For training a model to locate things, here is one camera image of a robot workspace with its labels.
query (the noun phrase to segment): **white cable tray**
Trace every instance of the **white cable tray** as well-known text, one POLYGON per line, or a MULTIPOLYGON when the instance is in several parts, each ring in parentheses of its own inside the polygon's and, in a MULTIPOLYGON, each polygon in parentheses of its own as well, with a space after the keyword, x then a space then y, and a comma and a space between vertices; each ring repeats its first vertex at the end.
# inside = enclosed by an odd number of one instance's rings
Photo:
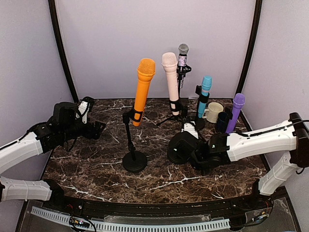
MULTIPOLYGON (((69 224, 70 215, 66 213, 53 212, 33 206, 31 214, 55 222, 57 224, 70 226, 69 224)), ((98 232, 208 232, 208 231, 217 231, 230 228, 229 219, 183 224, 183 225, 162 225, 162 226, 115 224, 97 220, 91 220, 91 222, 93 222, 93 224, 96 226, 98 232)), ((94 228, 90 225, 87 231, 94 231, 94 228)))

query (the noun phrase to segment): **glittery microphone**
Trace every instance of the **glittery microphone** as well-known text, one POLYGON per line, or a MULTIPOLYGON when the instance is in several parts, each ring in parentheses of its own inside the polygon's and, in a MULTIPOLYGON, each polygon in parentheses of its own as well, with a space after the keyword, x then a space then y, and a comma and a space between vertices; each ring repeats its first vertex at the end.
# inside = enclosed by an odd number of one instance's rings
POLYGON ((185 78, 185 74, 183 74, 183 70, 187 65, 187 54, 189 51, 188 45, 182 43, 178 47, 179 56, 178 56, 178 80, 180 80, 180 88, 183 87, 183 79, 185 78))

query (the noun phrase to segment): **beige mug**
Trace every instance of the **beige mug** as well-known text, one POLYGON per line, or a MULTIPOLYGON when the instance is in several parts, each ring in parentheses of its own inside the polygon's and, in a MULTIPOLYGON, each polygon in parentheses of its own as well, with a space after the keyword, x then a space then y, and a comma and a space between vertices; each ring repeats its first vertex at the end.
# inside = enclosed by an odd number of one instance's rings
POLYGON ((217 102, 211 102, 208 104, 207 109, 205 109, 203 117, 211 123, 216 123, 218 120, 218 114, 224 110, 224 107, 217 102))

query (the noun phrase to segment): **cup handle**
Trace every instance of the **cup handle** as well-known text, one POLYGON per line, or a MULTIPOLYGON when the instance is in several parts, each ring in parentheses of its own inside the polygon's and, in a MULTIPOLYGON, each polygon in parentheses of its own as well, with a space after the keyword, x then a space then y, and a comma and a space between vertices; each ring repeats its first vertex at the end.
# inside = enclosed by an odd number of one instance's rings
POLYGON ((204 111, 204 113, 203 113, 202 118, 207 118, 207 116, 206 116, 206 112, 209 112, 209 109, 205 109, 205 111, 204 111))

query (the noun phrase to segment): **orange microphone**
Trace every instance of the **orange microphone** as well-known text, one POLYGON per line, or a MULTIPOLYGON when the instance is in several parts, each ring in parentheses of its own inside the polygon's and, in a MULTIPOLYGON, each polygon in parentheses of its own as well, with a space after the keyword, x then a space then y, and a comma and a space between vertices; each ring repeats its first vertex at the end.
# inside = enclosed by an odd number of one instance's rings
MULTIPOLYGON (((145 105, 147 102, 147 95, 150 86, 150 82, 155 75, 155 62, 152 59, 144 58, 140 61, 140 65, 137 68, 137 76, 139 78, 136 90, 136 97, 134 103, 134 110, 138 112, 143 112, 145 109, 145 105)), ((135 113, 134 119, 138 120, 140 118, 140 122, 133 121, 133 125, 138 127, 141 123, 141 119, 143 116, 135 113)))

